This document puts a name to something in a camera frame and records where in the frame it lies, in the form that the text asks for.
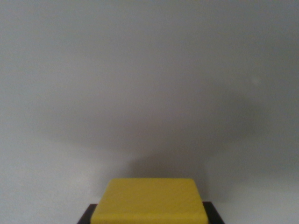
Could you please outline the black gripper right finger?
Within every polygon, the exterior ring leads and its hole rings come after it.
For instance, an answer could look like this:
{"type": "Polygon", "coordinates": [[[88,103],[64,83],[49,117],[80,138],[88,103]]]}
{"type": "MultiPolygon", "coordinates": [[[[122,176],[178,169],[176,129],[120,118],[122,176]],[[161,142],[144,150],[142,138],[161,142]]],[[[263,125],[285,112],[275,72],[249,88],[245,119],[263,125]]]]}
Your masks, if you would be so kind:
{"type": "Polygon", "coordinates": [[[225,224],[212,202],[204,201],[203,206],[205,208],[209,224],[225,224]]]}

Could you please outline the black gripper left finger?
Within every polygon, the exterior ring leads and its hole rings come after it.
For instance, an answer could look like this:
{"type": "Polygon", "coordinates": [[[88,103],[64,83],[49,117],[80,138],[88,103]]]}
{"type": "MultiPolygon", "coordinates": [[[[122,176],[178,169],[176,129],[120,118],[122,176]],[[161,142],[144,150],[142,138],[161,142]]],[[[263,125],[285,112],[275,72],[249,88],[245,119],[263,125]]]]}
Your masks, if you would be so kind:
{"type": "Polygon", "coordinates": [[[79,219],[79,221],[77,222],[77,224],[90,224],[91,216],[94,213],[96,206],[97,204],[90,204],[79,219]]]}

